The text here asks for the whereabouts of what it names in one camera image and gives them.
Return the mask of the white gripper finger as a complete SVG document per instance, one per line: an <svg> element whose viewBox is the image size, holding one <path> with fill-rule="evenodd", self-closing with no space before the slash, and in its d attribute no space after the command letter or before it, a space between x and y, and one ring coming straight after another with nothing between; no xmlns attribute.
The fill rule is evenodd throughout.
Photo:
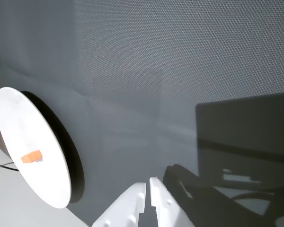
<svg viewBox="0 0 284 227"><path fill-rule="evenodd" d="M150 178L151 206L156 208L158 227L194 227L165 185L157 177Z"/></svg>
<svg viewBox="0 0 284 227"><path fill-rule="evenodd" d="M94 227L137 227L144 213L146 183L135 183L125 190L93 223Z"/></svg>

